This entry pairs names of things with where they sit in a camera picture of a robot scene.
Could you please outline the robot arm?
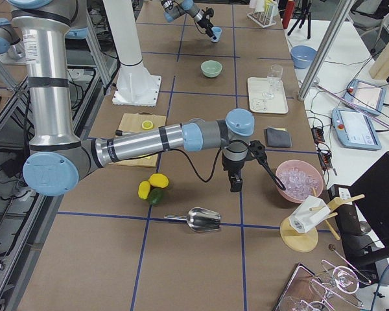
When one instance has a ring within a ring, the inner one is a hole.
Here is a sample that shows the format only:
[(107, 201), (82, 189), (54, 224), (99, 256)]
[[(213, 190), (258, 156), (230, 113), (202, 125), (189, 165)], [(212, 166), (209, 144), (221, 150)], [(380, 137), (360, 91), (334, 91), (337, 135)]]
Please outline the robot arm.
[(201, 9), (192, 0), (184, 0), (181, 3), (172, 0), (160, 1), (161, 6), (164, 9), (165, 19), (170, 23), (180, 16), (189, 15), (192, 17), (196, 26), (199, 26), (204, 30), (211, 39), (216, 39), (216, 35), (213, 32), (214, 25), (211, 22), (211, 18), (214, 16), (214, 10), (212, 8)]
[(198, 119), (110, 139), (80, 139), (73, 130), (65, 37), (70, 32), (87, 34), (86, 2), (11, 1), (10, 6), (12, 21), (23, 35), (35, 131), (22, 174), (37, 193), (63, 195), (109, 163), (170, 150), (217, 148), (233, 192), (242, 189), (246, 161), (268, 168), (264, 146), (252, 140), (255, 119), (241, 108), (217, 121)]

